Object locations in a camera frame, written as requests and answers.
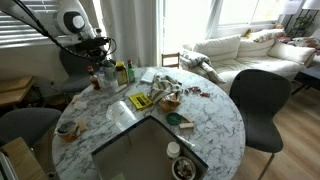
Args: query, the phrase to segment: white marble tabletop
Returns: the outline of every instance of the white marble tabletop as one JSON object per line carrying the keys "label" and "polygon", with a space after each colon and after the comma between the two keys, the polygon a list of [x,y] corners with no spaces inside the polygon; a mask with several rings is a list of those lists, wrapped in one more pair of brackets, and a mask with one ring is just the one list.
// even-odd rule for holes
{"label": "white marble tabletop", "polygon": [[140,82],[147,68],[136,69],[136,82],[118,94],[110,96],[105,90],[93,90],[90,86],[81,93],[81,102],[87,102],[85,110],[77,110],[69,104],[63,112],[57,126],[68,120],[84,120],[87,130],[71,143],[63,142],[58,136],[53,139],[53,161],[62,180],[99,179],[95,170],[91,152],[106,143],[117,134],[119,129],[106,118],[108,106],[116,101],[124,101],[138,119],[152,115],[166,125],[176,135],[180,135],[195,144],[191,148],[209,169],[204,179],[231,179],[240,165],[244,147],[245,131],[241,115],[232,100],[218,86],[196,74],[172,69],[156,68],[182,83],[183,88],[197,85],[210,98],[198,94],[183,94],[181,105],[175,112],[186,114],[194,120],[192,133],[182,133],[177,126],[170,126],[158,105],[143,111],[135,110],[128,96],[144,92],[150,93],[151,85]]}

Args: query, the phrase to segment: gray chair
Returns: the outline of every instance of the gray chair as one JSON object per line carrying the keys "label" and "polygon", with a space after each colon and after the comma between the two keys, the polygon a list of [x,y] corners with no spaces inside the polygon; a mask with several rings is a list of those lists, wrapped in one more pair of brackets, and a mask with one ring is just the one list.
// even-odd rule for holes
{"label": "gray chair", "polygon": [[22,137],[31,148],[60,116],[60,111],[49,108],[24,108],[6,113],[0,118],[0,147]]}
{"label": "gray chair", "polygon": [[230,98],[242,115],[246,145],[272,153],[259,179],[265,174],[274,154],[283,148],[283,142],[273,123],[273,117],[285,105],[290,94],[289,80],[262,70],[241,71],[232,83]]}
{"label": "gray chair", "polygon": [[[67,48],[76,52],[74,46],[68,46]],[[99,70],[99,66],[96,63],[90,62],[84,58],[76,57],[63,50],[60,50],[59,57],[69,78],[63,82],[61,86],[54,87],[54,89],[63,94],[79,93],[91,84],[87,70],[88,66],[92,66],[94,71]]]}

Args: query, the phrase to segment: wooden floor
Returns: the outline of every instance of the wooden floor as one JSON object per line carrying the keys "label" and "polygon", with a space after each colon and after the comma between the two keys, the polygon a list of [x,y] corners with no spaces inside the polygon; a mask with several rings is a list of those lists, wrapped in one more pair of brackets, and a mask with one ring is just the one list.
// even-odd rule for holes
{"label": "wooden floor", "polygon": [[[320,179],[320,91],[310,88],[291,96],[274,122],[284,148],[276,154],[263,180]],[[246,147],[233,180],[258,179],[269,157]]]}

